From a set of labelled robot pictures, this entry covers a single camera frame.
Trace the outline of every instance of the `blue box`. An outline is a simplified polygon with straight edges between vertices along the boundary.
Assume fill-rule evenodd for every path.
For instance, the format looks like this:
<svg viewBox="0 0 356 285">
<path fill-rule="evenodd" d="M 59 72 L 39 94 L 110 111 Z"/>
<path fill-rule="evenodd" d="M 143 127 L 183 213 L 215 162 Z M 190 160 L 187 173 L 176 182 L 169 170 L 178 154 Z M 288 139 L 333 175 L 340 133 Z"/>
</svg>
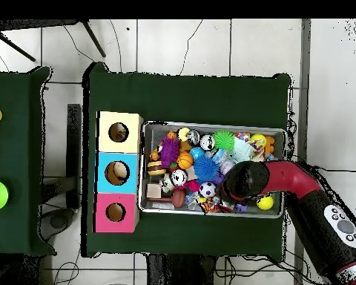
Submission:
<svg viewBox="0 0 356 285">
<path fill-rule="evenodd" d="M 98 193 L 119 193 L 119 194 L 136 194 L 137 176 L 139 169 L 137 167 L 138 154 L 121 154 L 121 153 L 103 153 L 99 152 L 98 165 Z M 129 178 L 122 185 L 115 186 L 105 178 L 105 169 L 111 162 L 124 162 L 129 168 Z"/>
</svg>

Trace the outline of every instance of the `pink box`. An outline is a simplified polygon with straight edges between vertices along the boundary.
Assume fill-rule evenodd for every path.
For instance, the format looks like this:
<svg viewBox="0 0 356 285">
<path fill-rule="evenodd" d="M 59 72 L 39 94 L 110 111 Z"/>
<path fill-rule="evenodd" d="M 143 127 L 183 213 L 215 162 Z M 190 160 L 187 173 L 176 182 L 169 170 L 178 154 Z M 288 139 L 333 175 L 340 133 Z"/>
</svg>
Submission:
<svg viewBox="0 0 356 285">
<path fill-rule="evenodd" d="M 119 203 L 125 209 L 125 215 L 119 222 L 109 220 L 106 215 L 107 207 L 112 203 Z M 133 233 L 139 219 L 139 211 L 136 208 L 136 194 L 97 194 L 95 215 L 96 233 Z"/>
</svg>

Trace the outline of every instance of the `metal tray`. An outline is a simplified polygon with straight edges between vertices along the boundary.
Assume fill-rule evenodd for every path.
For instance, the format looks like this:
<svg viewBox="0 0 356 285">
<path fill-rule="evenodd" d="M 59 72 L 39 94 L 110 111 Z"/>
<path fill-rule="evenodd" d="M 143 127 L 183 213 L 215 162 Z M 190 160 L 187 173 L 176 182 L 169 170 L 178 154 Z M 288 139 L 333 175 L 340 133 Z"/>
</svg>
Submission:
<svg viewBox="0 0 356 285">
<path fill-rule="evenodd" d="M 286 158 L 288 135 L 285 130 L 278 128 L 253 128 L 233 125 L 205 125 L 205 124 L 188 124 L 183 122 L 153 122 L 146 121 L 142 124 L 141 139 L 144 147 L 141 151 L 140 169 L 139 169 L 139 189 L 138 189 L 138 207 L 144 212 L 153 213 L 171 213 L 171 214 L 196 214 L 196 215 L 213 215 L 213 216 L 231 216 L 231 217 L 260 217 L 260 218 L 277 218 L 283 213 L 283 193 L 274 194 L 274 205 L 267 211 L 260 210 L 257 206 L 248 206 L 246 212 L 233 213 L 204 213 L 200 206 L 194 211 L 187 206 L 175 208 L 174 210 L 155 209 L 152 202 L 146 199 L 146 188 L 148 183 L 158 183 L 159 176 L 149 176 L 147 164 L 150 162 L 149 155 L 162 141 L 169 131 L 177 131 L 179 128 L 188 127 L 197 130 L 200 135 L 213 134 L 219 130 L 228 130 L 230 132 L 248 132 L 253 134 L 264 134 L 274 138 L 274 156 L 280 160 Z"/>
</svg>

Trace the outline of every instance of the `circular hole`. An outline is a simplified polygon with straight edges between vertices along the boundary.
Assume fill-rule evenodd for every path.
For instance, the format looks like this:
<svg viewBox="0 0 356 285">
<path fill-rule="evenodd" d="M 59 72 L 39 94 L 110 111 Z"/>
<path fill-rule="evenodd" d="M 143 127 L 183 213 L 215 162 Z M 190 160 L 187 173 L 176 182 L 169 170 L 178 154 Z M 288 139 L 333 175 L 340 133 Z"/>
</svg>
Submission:
<svg viewBox="0 0 356 285">
<path fill-rule="evenodd" d="M 114 186 L 124 185 L 130 175 L 129 167 L 122 161 L 110 162 L 105 168 L 105 179 Z"/>
<path fill-rule="evenodd" d="M 106 208 L 105 215 L 112 222 L 120 222 L 124 220 L 125 208 L 121 203 L 112 203 Z"/>
<path fill-rule="evenodd" d="M 108 130 L 108 135 L 112 141 L 120 143 L 126 141 L 129 135 L 129 130 L 123 123 L 116 122 Z"/>
</svg>

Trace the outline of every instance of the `robot control buttons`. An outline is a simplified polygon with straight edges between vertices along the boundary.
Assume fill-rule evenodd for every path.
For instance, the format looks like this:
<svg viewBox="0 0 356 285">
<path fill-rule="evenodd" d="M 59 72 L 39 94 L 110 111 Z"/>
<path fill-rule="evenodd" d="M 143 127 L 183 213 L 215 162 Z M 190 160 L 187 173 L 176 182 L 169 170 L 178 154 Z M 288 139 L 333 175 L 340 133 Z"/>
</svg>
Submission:
<svg viewBox="0 0 356 285">
<path fill-rule="evenodd" d="M 356 228 L 347 218 L 343 210 L 337 206 L 327 206 L 323 214 L 337 236 L 339 236 L 347 246 L 356 248 Z"/>
</svg>

